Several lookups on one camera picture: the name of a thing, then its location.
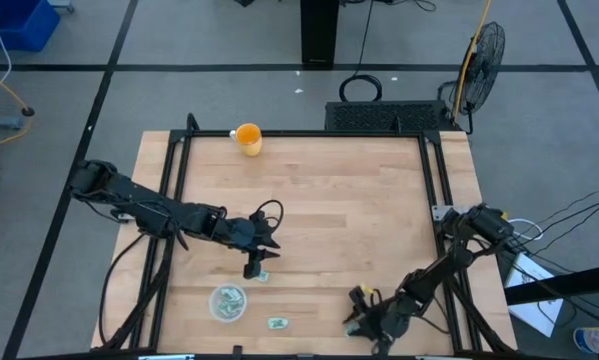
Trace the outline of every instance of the gray floor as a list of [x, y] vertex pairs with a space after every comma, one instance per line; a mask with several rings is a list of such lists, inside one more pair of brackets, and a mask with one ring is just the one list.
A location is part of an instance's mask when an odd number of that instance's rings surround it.
[[[483, 1], [435, 2], [435, 13], [424, 13], [412, 3], [376, 4], [364, 61], [460, 63]], [[77, 11], [62, 13], [42, 52], [13, 52], [13, 61], [106, 64], [129, 0], [74, 3]], [[599, 0], [594, 6], [585, 0], [568, 0], [568, 5], [599, 64]], [[367, 6], [342, 8], [337, 63], [358, 60]], [[494, 1], [489, 20], [506, 30], [506, 64], [585, 64], [556, 1]], [[139, 0], [119, 63], [296, 64], [299, 29], [298, 0], [256, 0], [245, 9], [228, 0]], [[439, 83], [456, 76], [371, 74], [382, 81], [384, 100], [427, 100]], [[37, 116], [26, 137], [0, 147], [0, 357], [102, 75], [15, 71], [8, 80]], [[349, 75], [116, 72], [87, 158], [110, 160], [130, 173], [141, 133], [181, 127], [188, 112], [205, 129], [229, 129], [245, 121], [265, 129], [320, 129], [325, 103], [337, 100], [338, 86]], [[353, 84], [349, 98], [365, 100], [372, 91]], [[0, 114], [17, 113], [0, 90]], [[472, 151], [484, 199], [511, 216], [539, 220], [599, 189], [599, 92], [589, 72], [501, 73], [475, 121]], [[0, 137], [7, 134], [1, 131]], [[572, 225], [546, 236], [552, 239]], [[114, 224], [81, 204], [70, 205], [20, 356], [88, 349], [115, 235]], [[543, 255], [574, 270], [599, 266], [599, 213]], [[597, 297], [590, 300], [599, 302]], [[571, 311], [564, 307], [559, 321], [567, 320]], [[548, 339], [514, 321], [522, 350], [570, 358], [583, 358], [572, 344], [572, 329], [594, 325], [579, 315]]]

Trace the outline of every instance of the yellow cable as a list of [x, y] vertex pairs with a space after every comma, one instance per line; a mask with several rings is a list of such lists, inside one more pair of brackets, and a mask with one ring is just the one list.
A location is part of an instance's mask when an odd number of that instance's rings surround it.
[[18, 139], [18, 138], [20, 138], [20, 137], [22, 137], [22, 136], [26, 135], [26, 134], [28, 133], [28, 130], [30, 130], [30, 127], [31, 127], [31, 126], [32, 126], [32, 119], [29, 119], [29, 120], [26, 122], [26, 127], [24, 127], [24, 128], [23, 128], [23, 130], [22, 130], [22, 131], [21, 131], [19, 134], [12, 135], [12, 136], [10, 136], [10, 137], [7, 137], [7, 138], [5, 138], [5, 139], [3, 139], [3, 140], [0, 140], [0, 145], [3, 145], [3, 144], [5, 144], [5, 143], [7, 143], [7, 142], [10, 142], [10, 141], [12, 141], [12, 140], [16, 140], [16, 139]]
[[[14, 91], [12, 91], [8, 86], [6, 86], [6, 84], [4, 84], [1, 79], [0, 79], [0, 86], [3, 87], [4, 89], [6, 89], [6, 91], [8, 91], [8, 93], [10, 93], [10, 95], [12, 95], [12, 97], [17, 100], [17, 102], [19, 102], [19, 104], [21, 104], [21, 106], [23, 106], [24, 109], [29, 109], [28, 104], [26, 104], [23, 100], [21, 100], [21, 98], [19, 98], [19, 96], [17, 96], [17, 94], [15, 94]], [[0, 140], [0, 145], [3, 145], [7, 142], [10, 142], [12, 140], [16, 140], [24, 135], [26, 135], [28, 133], [28, 131], [30, 130], [30, 127], [32, 127], [32, 119], [28, 119], [28, 121], [26, 122], [26, 126], [23, 128], [23, 130], [13, 136], [7, 137], [3, 140]]]
[[15, 94], [14, 91], [12, 91], [6, 84], [4, 84], [1, 79], [0, 79], [0, 86], [3, 87], [4, 89], [6, 89], [7, 92], [10, 93], [10, 95], [12, 95], [13, 98], [15, 98], [15, 100], [17, 100], [19, 102], [19, 104], [21, 104], [21, 106], [23, 106], [24, 109], [28, 109], [28, 105], [21, 100], [21, 98], [19, 98], [19, 96], [17, 96], [17, 94]]
[[479, 27], [475, 32], [475, 36], [472, 37], [472, 42], [470, 43], [470, 47], [468, 48], [466, 61], [464, 61], [463, 66], [461, 67], [461, 76], [459, 77], [459, 85], [457, 86], [457, 98], [455, 99], [455, 109], [452, 113], [453, 122], [456, 122], [457, 116], [459, 116], [459, 107], [461, 106], [461, 92], [463, 91], [463, 83], [466, 77], [466, 70], [468, 69], [468, 62], [470, 62], [470, 55], [475, 49], [477, 38], [479, 38], [479, 34], [481, 34], [481, 27], [483, 26], [483, 23], [486, 21], [486, 15], [488, 15], [488, 10], [490, 9], [490, 2], [491, 0], [486, 0], [486, 6], [483, 8], [483, 14], [481, 14]]

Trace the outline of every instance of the desk leg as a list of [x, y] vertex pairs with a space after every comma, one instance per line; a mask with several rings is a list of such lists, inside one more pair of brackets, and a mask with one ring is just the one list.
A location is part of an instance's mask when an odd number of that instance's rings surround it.
[[332, 68], [337, 45], [339, 0], [301, 0], [301, 59]]

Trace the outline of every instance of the black floor line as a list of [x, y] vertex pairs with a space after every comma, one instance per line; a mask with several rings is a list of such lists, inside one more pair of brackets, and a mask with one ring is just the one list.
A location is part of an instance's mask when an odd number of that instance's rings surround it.
[[[117, 34], [117, 39], [115, 40], [112, 53], [110, 54], [110, 59], [108, 60], [107, 69], [103, 75], [101, 84], [99, 85], [99, 90], [97, 91], [90, 114], [88, 115], [88, 121], [86, 122], [83, 134], [81, 135], [81, 140], [77, 146], [77, 150], [70, 167], [70, 172], [68, 173], [68, 177], [66, 179], [66, 185], [68, 179], [71, 178], [72, 174], [76, 170], [76, 165], [79, 163], [79, 161], [84, 159], [86, 152], [88, 151], [92, 133], [94, 132], [95, 125], [99, 119], [99, 114], [101, 113], [101, 108], [110, 87], [110, 81], [114, 73], [113, 68], [119, 60], [121, 48], [123, 47], [132, 17], [134, 16], [135, 10], [137, 8], [137, 2], [138, 0], [130, 0], [128, 3], [128, 8], [126, 9], [123, 22], [121, 23], [121, 28]], [[3, 353], [4, 360], [12, 360], [17, 358], [17, 354], [26, 333], [26, 328], [28, 327], [28, 323], [30, 321], [30, 316], [32, 315], [39, 292], [41, 291], [41, 286], [43, 285], [44, 277], [48, 271], [52, 253], [57, 244], [57, 239], [59, 238], [61, 226], [63, 225], [63, 221], [66, 217], [69, 204], [70, 194], [68, 193], [67, 186], [64, 186], [59, 198], [59, 203], [52, 217], [52, 222], [50, 223], [50, 228], [46, 235], [46, 239], [43, 243], [43, 247], [41, 248], [39, 259], [37, 260], [34, 272], [32, 273], [30, 284], [28, 285], [23, 303], [19, 309], [19, 313], [17, 314], [17, 319], [15, 320], [10, 337], [8, 338], [8, 343], [6, 344], [6, 348]]]
[[[306, 64], [114, 64], [113, 71], [123, 72], [262, 72], [262, 71], [355, 71], [357, 64], [335, 64], [324, 68]], [[12, 71], [27, 72], [103, 72], [109, 69], [107, 64], [15, 64]], [[520, 64], [501, 65], [499, 72], [547, 72], [575, 73], [599, 71], [596, 65], [560, 65], [560, 64]], [[7, 70], [6, 64], [0, 64], [0, 71]], [[401, 72], [457, 72], [460, 65], [452, 64], [363, 64], [362, 71], [401, 71]]]
[[586, 41], [579, 30], [579, 26], [575, 21], [574, 16], [572, 16], [572, 12], [566, 3], [566, 0], [557, 0], [559, 4], [559, 8], [563, 13], [563, 17], [566, 19], [566, 23], [570, 28], [570, 32], [572, 33], [572, 37], [575, 39], [575, 43], [581, 52], [581, 56], [583, 56], [586, 65], [588, 65], [591, 69], [590, 74], [592, 75], [592, 79], [595, 82], [595, 86], [597, 87], [597, 91], [599, 91], [599, 67], [596, 65], [595, 60], [592, 58], [592, 53], [588, 49], [588, 45], [586, 45]]

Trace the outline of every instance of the electric fan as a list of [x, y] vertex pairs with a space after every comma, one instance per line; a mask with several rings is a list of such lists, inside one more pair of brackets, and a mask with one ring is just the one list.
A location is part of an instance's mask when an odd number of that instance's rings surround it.
[[[503, 28], [496, 22], [491, 22], [482, 27], [475, 44], [475, 50], [470, 54], [466, 52], [464, 56], [464, 64], [468, 61], [468, 67], [464, 76], [459, 112], [468, 115], [470, 124], [468, 134], [472, 134], [472, 114], [479, 110], [486, 101], [497, 78], [505, 45], [506, 35]], [[443, 89], [452, 86], [448, 98], [452, 106], [450, 107], [451, 110], [447, 112], [450, 117], [454, 117], [452, 109], [456, 105], [456, 91], [459, 81], [461, 81], [461, 73], [457, 80], [445, 82], [437, 89], [437, 100], [441, 100]]]

